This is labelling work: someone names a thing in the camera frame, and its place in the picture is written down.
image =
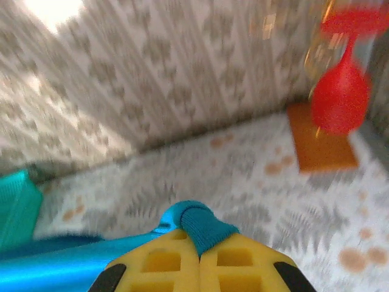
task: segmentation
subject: wooden board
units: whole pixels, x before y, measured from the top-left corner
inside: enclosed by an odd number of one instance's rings
[[[296,103],[287,109],[300,172],[354,169],[359,163],[347,136],[319,131],[311,119],[311,105]]]

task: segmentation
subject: patterned floor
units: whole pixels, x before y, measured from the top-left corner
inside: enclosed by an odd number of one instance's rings
[[[317,291],[389,291],[389,176],[359,134],[355,172],[299,175],[276,114],[123,164],[42,186],[36,237],[147,232],[179,200],[199,200],[291,256]]]

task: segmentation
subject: red object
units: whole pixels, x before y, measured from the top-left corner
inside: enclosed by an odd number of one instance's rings
[[[389,13],[382,9],[347,9],[330,16],[322,25],[326,33],[349,36],[346,51],[334,68],[317,83],[312,98],[314,123],[332,134],[348,134],[363,123],[370,96],[370,78],[353,60],[359,35],[382,33],[389,27]]]

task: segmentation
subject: orange mat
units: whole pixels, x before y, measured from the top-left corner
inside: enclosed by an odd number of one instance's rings
[[[296,103],[288,107],[287,114],[294,137],[300,172],[328,172],[354,169],[359,163],[348,137],[332,136],[319,131],[311,119],[311,106]]]

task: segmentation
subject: blue cloth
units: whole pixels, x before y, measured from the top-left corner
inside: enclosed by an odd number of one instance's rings
[[[24,252],[14,251],[15,257],[0,253],[0,291],[85,292],[109,262],[176,228],[188,233],[199,256],[238,232],[202,203],[183,201],[171,206],[147,234],[92,243],[88,240],[97,238],[51,238],[45,248],[25,246]]]

